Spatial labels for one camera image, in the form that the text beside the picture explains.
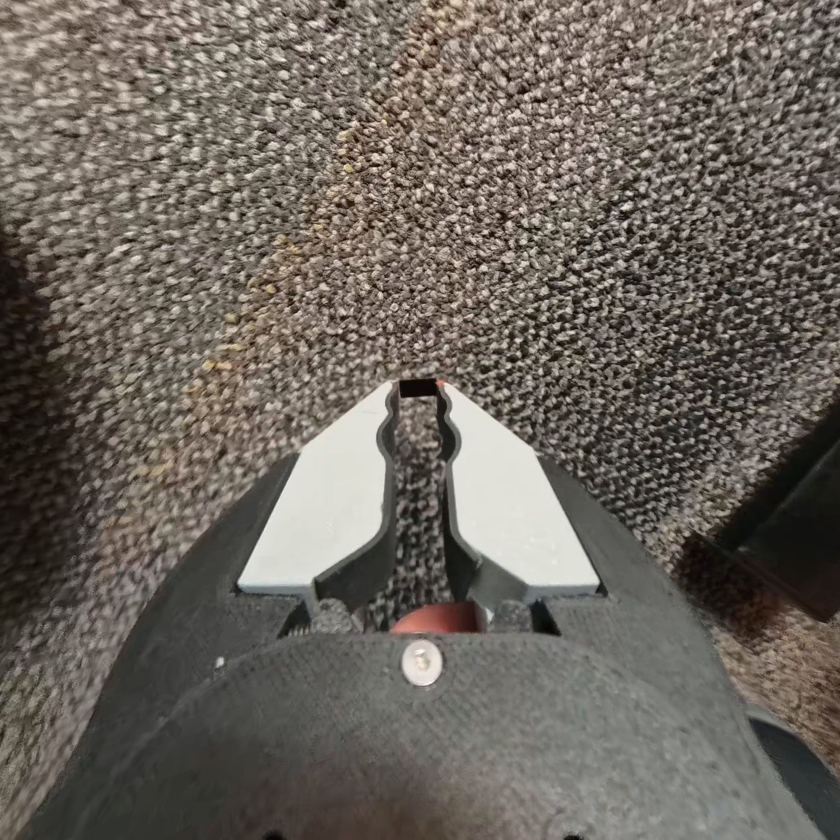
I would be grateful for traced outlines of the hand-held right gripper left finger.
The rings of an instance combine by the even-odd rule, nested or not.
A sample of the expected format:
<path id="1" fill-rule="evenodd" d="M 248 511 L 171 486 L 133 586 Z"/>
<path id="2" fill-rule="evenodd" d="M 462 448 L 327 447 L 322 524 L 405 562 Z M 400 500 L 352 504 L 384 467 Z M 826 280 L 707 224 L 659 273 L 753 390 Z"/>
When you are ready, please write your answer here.
<path id="1" fill-rule="evenodd" d="M 362 608 L 395 567 L 396 384 L 383 384 L 307 442 L 237 586 L 252 595 Z"/>

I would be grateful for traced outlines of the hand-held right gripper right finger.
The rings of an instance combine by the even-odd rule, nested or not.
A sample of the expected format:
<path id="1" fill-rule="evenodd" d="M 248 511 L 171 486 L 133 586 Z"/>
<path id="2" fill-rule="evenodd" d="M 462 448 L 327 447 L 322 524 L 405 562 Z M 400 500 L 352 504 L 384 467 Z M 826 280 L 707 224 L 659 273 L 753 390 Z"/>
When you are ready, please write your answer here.
<path id="1" fill-rule="evenodd" d="M 537 452 L 451 384 L 438 386 L 449 589 L 488 613 L 506 601 L 596 595 L 602 581 Z"/>

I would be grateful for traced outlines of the black furniture base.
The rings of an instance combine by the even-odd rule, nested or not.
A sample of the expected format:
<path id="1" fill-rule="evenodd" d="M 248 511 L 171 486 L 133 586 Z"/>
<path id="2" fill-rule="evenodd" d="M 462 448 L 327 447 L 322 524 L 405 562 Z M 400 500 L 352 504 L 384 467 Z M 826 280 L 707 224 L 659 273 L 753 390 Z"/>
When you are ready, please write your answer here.
<path id="1" fill-rule="evenodd" d="M 838 402 L 707 545 L 815 620 L 838 614 Z"/>

